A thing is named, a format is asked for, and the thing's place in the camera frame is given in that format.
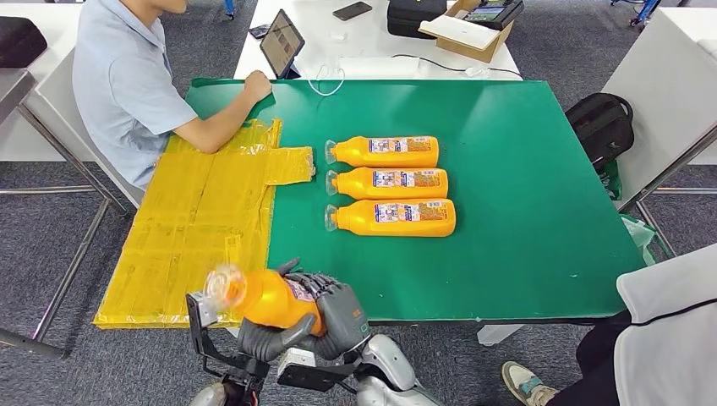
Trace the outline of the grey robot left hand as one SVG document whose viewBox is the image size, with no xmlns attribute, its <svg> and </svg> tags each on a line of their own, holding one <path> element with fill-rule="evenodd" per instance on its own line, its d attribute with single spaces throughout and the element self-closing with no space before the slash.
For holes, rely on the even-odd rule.
<svg viewBox="0 0 717 406">
<path fill-rule="evenodd" d="M 287 349 L 300 344 L 311 333 L 316 316 L 306 314 L 287 329 L 264 326 L 244 318 L 238 329 L 238 350 L 262 362 L 271 362 Z"/>
</svg>

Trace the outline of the person's right hand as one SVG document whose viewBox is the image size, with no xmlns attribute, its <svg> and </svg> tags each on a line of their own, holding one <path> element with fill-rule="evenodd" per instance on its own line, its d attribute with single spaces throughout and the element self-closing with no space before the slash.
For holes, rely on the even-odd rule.
<svg viewBox="0 0 717 406">
<path fill-rule="evenodd" d="M 251 72 L 244 81 L 242 98 L 252 105 L 262 101 L 272 93 L 272 84 L 259 70 Z"/>
</svg>

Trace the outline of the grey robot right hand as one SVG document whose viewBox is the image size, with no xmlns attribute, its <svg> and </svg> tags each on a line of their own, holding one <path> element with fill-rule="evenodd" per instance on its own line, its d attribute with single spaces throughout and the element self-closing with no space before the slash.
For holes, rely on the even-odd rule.
<svg viewBox="0 0 717 406">
<path fill-rule="evenodd" d="M 306 317 L 280 334 L 284 347 L 298 345 L 325 360 L 337 359 L 359 347 L 369 338 L 370 332 L 368 318 L 353 289 L 331 276 L 303 272 L 298 263 L 299 259 L 294 258 L 279 266 L 277 272 L 309 291 L 325 332 L 320 337 L 313 337 L 310 328 L 314 322 Z"/>
</svg>

